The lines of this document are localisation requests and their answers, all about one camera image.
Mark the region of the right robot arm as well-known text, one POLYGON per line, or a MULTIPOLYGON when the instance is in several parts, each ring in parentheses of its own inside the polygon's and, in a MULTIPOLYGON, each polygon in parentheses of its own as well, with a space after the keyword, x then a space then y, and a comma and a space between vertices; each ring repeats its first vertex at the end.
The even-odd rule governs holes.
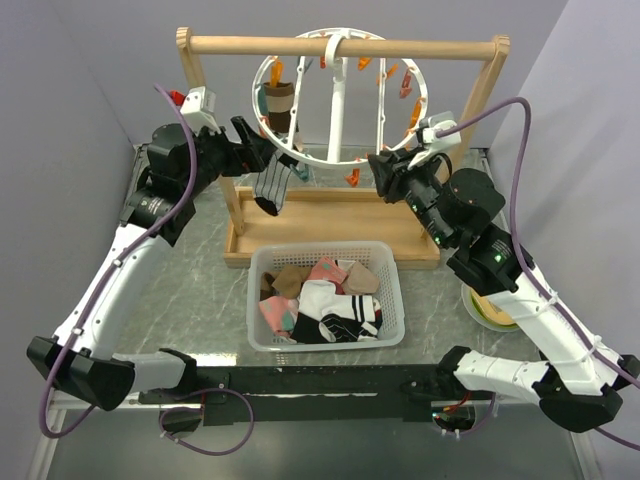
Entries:
POLYGON ((619 392, 639 376, 639 360, 607 348, 553 293, 531 255, 494 223, 505 199, 483 171, 462 168, 437 178, 437 154, 419 167, 416 150, 371 154, 376 191, 405 202, 441 249, 447 266, 471 290, 507 314, 537 346, 542 359, 516 361, 453 347, 439 362, 437 385, 446 397, 486 391, 537 405, 560 427, 583 433, 613 421, 619 392))

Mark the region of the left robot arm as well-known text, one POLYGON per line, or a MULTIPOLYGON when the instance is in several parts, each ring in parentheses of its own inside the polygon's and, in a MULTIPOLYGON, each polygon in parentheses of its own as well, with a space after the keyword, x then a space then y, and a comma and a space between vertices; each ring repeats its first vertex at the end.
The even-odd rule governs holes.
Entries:
POLYGON ((164 390, 177 402, 197 393, 197 362, 191 356, 168 348, 141 355, 115 349, 153 268, 194 217, 195 198, 219 178, 263 171, 273 158, 275 146, 243 117, 231 123, 237 142, 207 126, 186 134, 172 123, 153 132, 144 148, 147 165, 89 290, 51 337, 35 337, 27 348, 51 387, 104 411, 135 392, 164 390))

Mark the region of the black white striped sock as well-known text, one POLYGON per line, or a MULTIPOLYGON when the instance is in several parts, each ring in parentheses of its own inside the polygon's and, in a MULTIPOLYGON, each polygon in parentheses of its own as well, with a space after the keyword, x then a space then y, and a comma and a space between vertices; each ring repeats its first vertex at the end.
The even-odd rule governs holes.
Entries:
POLYGON ((266 169, 260 172, 253 185, 253 197, 258 207, 270 216, 278 216, 285 202, 291 166, 297 161, 284 153, 274 154, 266 169))

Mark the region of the cream brown ribbed sock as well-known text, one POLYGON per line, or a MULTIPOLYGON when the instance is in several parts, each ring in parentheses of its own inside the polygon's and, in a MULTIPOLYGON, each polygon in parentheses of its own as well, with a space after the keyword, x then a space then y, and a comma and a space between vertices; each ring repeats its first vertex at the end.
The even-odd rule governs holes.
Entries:
POLYGON ((290 130, 291 110, 294 106, 294 84, 279 82, 276 86, 272 86, 269 82, 265 82, 262 87, 269 126, 280 139, 287 139, 290 130))

